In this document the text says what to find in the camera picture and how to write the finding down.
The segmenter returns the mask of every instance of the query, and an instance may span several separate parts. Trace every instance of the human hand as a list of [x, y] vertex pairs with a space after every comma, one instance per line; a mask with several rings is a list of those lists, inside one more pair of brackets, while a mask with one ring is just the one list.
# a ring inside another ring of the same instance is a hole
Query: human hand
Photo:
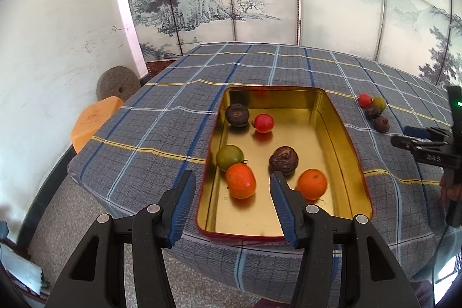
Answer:
[[439, 183], [441, 187], [441, 203], [446, 207], [448, 200], [452, 201], [462, 201], [462, 185], [456, 185], [449, 188], [446, 188], [446, 182], [444, 180], [444, 174], [441, 177]]

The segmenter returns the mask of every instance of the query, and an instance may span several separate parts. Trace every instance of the green tomato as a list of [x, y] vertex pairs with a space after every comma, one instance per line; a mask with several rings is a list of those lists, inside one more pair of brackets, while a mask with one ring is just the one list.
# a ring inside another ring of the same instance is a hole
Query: green tomato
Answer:
[[374, 99], [372, 100], [372, 104], [373, 106], [376, 106], [380, 110], [380, 112], [383, 112], [387, 107], [385, 99], [381, 96], [374, 97]]
[[217, 165], [223, 171], [243, 160], [244, 153], [236, 145], [225, 145], [217, 153]]

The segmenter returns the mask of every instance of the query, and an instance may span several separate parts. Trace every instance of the metal tray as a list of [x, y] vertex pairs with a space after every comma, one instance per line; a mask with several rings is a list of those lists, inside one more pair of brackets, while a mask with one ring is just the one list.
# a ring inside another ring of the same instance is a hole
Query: metal tray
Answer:
[[[231, 127], [225, 109], [232, 103], [246, 105], [251, 120], [260, 113], [271, 115], [273, 131], [262, 135], [250, 125]], [[227, 144], [243, 151], [255, 175], [256, 192], [248, 199], [229, 195], [225, 174], [216, 166], [216, 153]], [[351, 219], [361, 213], [372, 217], [356, 152], [326, 92], [315, 87], [231, 87], [223, 94], [210, 141], [196, 218], [203, 234], [230, 240], [284, 239], [269, 193], [269, 157], [284, 145], [299, 155], [297, 169], [287, 177], [291, 188], [303, 171], [317, 168], [325, 173], [328, 186], [316, 204], [334, 216]]]

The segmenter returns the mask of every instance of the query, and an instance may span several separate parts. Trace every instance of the white wall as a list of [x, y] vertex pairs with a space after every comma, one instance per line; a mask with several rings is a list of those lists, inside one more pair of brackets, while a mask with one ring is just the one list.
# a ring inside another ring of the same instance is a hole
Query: white wall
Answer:
[[101, 74], [147, 73], [129, 32], [117, 0], [0, 0], [0, 218], [11, 239]]

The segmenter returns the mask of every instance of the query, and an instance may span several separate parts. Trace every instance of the gray checkered tablecloth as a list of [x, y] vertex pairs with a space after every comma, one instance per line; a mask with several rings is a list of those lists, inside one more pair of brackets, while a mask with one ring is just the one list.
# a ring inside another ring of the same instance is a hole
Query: gray checkered tablecloth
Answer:
[[[223, 91], [234, 85], [321, 87], [336, 106], [361, 160], [374, 209], [373, 223], [406, 275], [432, 257], [444, 229], [438, 181], [442, 170], [415, 162], [390, 144], [404, 126], [451, 123], [445, 92], [405, 72], [346, 54], [279, 44], [203, 44], [142, 87], [71, 161], [70, 176], [114, 217], [158, 202], [180, 174], [202, 181], [209, 139]], [[357, 106], [360, 93], [382, 95], [391, 123], [374, 131]], [[180, 241], [170, 251], [190, 267], [241, 290], [288, 302], [301, 251], [289, 246], [227, 246], [196, 228], [199, 186]], [[439, 262], [457, 254], [459, 231], [450, 230]], [[331, 304], [338, 299], [340, 250], [334, 254]]]

